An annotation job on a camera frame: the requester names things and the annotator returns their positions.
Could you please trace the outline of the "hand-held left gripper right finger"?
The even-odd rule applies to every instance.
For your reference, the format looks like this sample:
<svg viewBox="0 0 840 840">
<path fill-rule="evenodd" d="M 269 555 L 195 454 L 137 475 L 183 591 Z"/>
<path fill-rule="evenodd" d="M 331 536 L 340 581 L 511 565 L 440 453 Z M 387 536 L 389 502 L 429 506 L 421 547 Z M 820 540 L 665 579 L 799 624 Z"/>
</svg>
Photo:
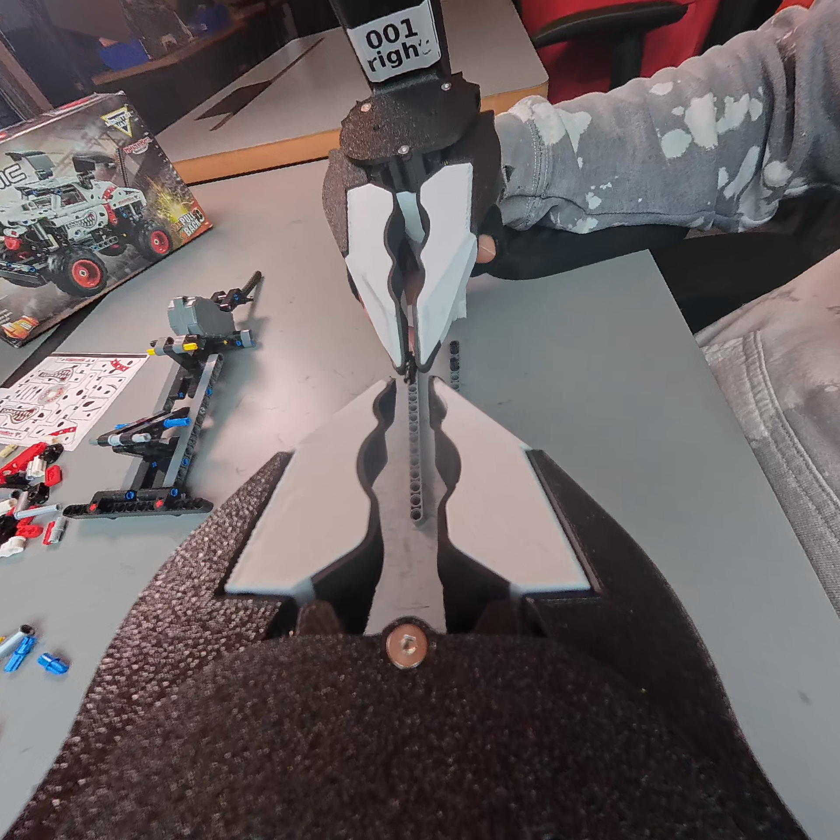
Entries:
<svg viewBox="0 0 840 840">
<path fill-rule="evenodd" d="M 428 383 L 428 404 L 445 485 L 437 572 L 448 632 L 471 632 L 491 602 L 587 595 L 530 447 L 439 378 Z"/>
</svg>

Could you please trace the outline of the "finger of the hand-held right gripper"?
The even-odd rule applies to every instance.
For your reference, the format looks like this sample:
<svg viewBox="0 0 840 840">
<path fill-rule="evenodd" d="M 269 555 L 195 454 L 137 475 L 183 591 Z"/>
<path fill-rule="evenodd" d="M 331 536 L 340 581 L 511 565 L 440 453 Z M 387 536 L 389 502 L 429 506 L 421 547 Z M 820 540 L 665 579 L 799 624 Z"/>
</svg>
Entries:
<svg viewBox="0 0 840 840">
<path fill-rule="evenodd" d="M 409 366 L 407 319 L 402 307 L 400 247 L 405 220 L 396 194 L 375 184 L 347 192 L 348 253 L 345 262 L 376 335 L 395 371 Z"/>
<path fill-rule="evenodd" d="M 473 178 L 473 164 L 447 164 L 418 193 L 402 193 L 408 246 L 423 271 L 414 304 L 402 300 L 403 313 L 412 313 L 413 357 L 420 371 L 429 369 L 465 306 L 477 256 L 477 236 L 470 228 Z"/>
</svg>

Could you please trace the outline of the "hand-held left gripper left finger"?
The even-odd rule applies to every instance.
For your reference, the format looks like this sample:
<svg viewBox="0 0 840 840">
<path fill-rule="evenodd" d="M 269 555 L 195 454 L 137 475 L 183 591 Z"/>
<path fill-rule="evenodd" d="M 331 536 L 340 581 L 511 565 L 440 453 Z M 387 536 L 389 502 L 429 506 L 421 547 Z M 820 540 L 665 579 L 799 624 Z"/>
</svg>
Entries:
<svg viewBox="0 0 840 840">
<path fill-rule="evenodd" d="M 394 380 L 374 383 L 294 450 L 225 582 L 229 596 L 332 605 L 362 634 L 383 566 L 372 486 L 386 461 Z"/>
</svg>

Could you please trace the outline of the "long grey perforated beam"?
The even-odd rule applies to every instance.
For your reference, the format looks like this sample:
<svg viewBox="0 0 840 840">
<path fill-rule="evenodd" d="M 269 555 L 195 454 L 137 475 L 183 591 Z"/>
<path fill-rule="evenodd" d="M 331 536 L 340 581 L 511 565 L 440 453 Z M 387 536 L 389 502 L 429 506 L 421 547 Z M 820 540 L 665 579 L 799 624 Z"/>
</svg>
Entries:
<svg viewBox="0 0 840 840">
<path fill-rule="evenodd" d="M 428 414 L 428 376 L 406 386 L 409 518 L 421 527 L 434 507 L 434 449 Z"/>
</svg>

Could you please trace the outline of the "person's right forearm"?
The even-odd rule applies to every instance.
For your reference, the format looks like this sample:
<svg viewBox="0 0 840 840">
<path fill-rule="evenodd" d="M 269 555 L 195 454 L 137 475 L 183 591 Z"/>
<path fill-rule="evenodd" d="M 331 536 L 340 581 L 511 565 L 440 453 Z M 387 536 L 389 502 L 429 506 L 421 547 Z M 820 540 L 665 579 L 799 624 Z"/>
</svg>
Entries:
<svg viewBox="0 0 840 840">
<path fill-rule="evenodd" d="M 496 129 L 501 218 L 517 230 L 755 228 L 839 185 L 839 2 L 787 8 L 606 93 L 522 99 Z"/>
</svg>

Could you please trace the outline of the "person's right hand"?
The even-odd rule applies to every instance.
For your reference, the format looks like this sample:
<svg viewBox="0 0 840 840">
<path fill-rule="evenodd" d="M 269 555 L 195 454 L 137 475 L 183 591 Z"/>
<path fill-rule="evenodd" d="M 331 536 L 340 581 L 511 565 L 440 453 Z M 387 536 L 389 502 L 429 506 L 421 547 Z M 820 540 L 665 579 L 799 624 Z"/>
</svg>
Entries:
<svg viewBox="0 0 840 840">
<path fill-rule="evenodd" d="M 687 227 L 643 224 L 606 227 L 588 234 L 535 225 L 516 230 L 500 221 L 486 220 L 482 234 L 494 238 L 497 255 L 477 264 L 471 276 L 490 274 L 505 280 L 549 277 L 640 250 L 673 245 L 689 232 Z"/>
</svg>

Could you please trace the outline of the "wood-edged grey table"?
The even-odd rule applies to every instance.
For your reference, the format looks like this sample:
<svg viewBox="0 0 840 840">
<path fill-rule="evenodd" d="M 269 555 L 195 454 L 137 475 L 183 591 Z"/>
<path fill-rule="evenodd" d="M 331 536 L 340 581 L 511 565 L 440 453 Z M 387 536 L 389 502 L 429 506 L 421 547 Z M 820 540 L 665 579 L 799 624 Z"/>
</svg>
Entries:
<svg viewBox="0 0 840 840">
<path fill-rule="evenodd" d="M 443 2 L 451 67 L 502 112 L 545 95 L 548 77 L 509 1 Z M 370 90 L 340 28 L 292 40 L 214 94 L 157 140 L 189 185 L 315 161 Z"/>
</svg>

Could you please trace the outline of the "toy truck chassis assembly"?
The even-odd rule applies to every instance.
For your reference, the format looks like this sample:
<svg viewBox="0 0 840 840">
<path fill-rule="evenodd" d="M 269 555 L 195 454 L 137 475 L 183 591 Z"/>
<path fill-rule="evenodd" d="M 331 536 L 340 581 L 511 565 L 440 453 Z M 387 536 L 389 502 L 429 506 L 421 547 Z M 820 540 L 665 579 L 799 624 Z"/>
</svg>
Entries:
<svg viewBox="0 0 840 840">
<path fill-rule="evenodd" d="M 173 335 L 152 341 L 149 349 L 149 356 L 165 356 L 174 364 L 154 412 L 91 441 L 137 458 L 139 466 L 126 488 L 100 490 L 87 504 L 67 506 L 62 511 L 66 518 L 181 516 L 213 509 L 210 500 L 190 494 L 186 477 L 223 368 L 223 352 L 255 345 L 249 329 L 236 328 L 233 312 L 252 302 L 262 277 L 257 271 L 243 288 L 170 302 Z"/>
</svg>

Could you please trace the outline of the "white sticker sheet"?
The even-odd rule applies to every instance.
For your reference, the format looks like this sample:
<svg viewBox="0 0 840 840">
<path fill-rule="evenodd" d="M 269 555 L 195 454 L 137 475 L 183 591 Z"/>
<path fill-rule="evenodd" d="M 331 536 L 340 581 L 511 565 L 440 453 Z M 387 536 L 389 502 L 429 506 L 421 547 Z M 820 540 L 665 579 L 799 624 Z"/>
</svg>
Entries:
<svg viewBox="0 0 840 840">
<path fill-rule="evenodd" d="M 1 446 L 85 444 L 146 353 L 51 354 L 1 394 Z"/>
</svg>

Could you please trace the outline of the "pile of toy brick pieces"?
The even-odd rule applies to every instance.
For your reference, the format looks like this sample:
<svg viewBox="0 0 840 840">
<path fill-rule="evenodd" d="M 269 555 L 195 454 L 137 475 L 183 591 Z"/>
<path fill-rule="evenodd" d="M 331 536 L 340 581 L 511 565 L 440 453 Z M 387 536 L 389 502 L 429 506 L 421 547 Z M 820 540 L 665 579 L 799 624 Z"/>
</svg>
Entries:
<svg viewBox="0 0 840 840">
<path fill-rule="evenodd" d="M 52 489 L 62 481 L 57 462 L 62 444 L 37 443 L 26 448 L 1 469 L 1 557 L 23 552 L 29 541 L 42 538 L 45 546 L 59 543 L 67 530 L 60 504 L 49 502 Z"/>
</svg>

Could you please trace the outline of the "person's grey hoodie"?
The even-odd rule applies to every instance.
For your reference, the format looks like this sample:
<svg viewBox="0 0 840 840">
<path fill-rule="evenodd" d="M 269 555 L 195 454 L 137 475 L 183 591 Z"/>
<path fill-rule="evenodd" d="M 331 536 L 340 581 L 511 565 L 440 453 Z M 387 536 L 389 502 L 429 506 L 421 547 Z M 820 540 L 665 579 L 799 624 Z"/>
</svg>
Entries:
<svg viewBox="0 0 840 840">
<path fill-rule="evenodd" d="M 839 252 L 696 334 L 839 611 Z"/>
</svg>

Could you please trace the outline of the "toy truck set box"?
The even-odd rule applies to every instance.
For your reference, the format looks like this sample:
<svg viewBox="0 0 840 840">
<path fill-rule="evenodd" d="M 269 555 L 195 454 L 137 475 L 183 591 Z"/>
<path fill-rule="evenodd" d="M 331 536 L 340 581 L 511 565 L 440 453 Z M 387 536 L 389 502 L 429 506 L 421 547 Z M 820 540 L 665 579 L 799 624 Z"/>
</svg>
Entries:
<svg viewBox="0 0 840 840">
<path fill-rule="evenodd" d="M 123 92 L 2 131 L 1 339 L 19 346 L 211 228 Z"/>
</svg>

